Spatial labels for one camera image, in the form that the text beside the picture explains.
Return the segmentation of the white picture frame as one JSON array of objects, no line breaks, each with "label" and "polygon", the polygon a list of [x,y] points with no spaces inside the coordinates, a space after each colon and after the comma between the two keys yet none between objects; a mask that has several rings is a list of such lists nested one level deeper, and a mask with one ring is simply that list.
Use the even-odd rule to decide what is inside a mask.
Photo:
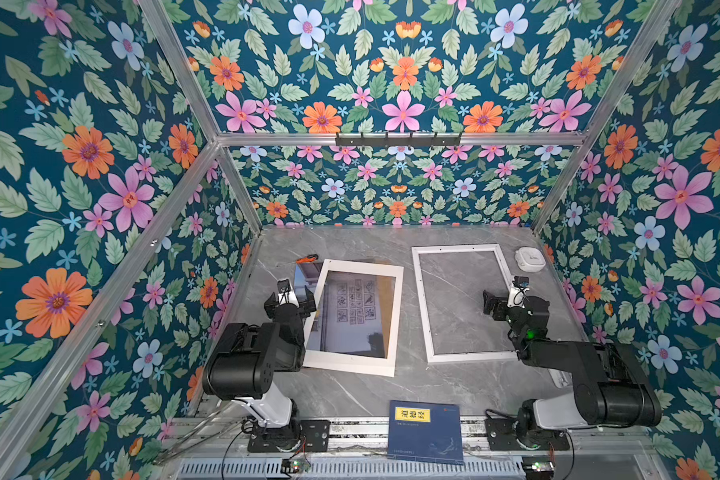
[{"label": "white picture frame", "polygon": [[423,255],[435,254],[459,254],[459,253],[493,253],[502,274],[505,286],[510,288],[510,270],[505,256],[499,244],[473,244],[473,245],[443,245],[443,246],[415,246],[411,248],[413,267],[416,279],[418,304],[420,308],[420,319],[423,329],[426,359],[429,365],[444,365],[457,363],[478,363],[489,361],[516,361],[517,356],[513,350],[489,351],[475,353],[451,353],[437,354],[434,348],[433,333],[429,319],[427,297],[424,285],[423,270],[420,257]]}]

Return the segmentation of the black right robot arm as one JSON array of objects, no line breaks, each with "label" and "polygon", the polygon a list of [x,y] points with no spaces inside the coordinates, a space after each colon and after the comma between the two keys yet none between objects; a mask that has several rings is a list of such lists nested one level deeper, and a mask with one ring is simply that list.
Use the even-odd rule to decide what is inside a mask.
[{"label": "black right robot arm", "polygon": [[531,446],[556,434],[597,427],[656,427],[663,410],[636,356],[624,345],[548,337],[550,303],[516,290],[483,293],[483,313],[509,326],[508,339],[526,366],[571,377],[568,393],[523,402],[514,416],[515,437]]}]

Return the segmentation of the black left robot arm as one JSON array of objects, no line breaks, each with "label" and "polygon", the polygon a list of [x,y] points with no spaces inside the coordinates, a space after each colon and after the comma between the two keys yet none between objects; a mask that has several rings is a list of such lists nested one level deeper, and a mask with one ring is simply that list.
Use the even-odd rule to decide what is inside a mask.
[{"label": "black left robot arm", "polygon": [[287,287],[264,303],[261,325],[231,323],[222,332],[205,367],[203,390],[241,406],[263,434],[282,440],[301,437],[296,402],[274,383],[278,372],[302,369],[306,355],[304,321],[316,312],[314,294],[299,298]]}]

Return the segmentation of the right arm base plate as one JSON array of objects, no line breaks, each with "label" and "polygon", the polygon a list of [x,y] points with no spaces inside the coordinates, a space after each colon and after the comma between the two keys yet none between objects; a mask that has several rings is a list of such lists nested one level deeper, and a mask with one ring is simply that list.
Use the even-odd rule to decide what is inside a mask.
[{"label": "right arm base plate", "polygon": [[571,443],[562,430],[526,427],[513,418],[486,417],[486,438],[492,451],[569,451]]}]

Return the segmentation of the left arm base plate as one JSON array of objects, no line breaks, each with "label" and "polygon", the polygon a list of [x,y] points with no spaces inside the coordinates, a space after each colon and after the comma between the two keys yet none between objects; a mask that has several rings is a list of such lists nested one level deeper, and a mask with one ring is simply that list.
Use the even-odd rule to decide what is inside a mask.
[{"label": "left arm base plate", "polygon": [[323,453],[328,450],[331,422],[297,420],[279,428],[253,427],[247,446],[249,453]]}]

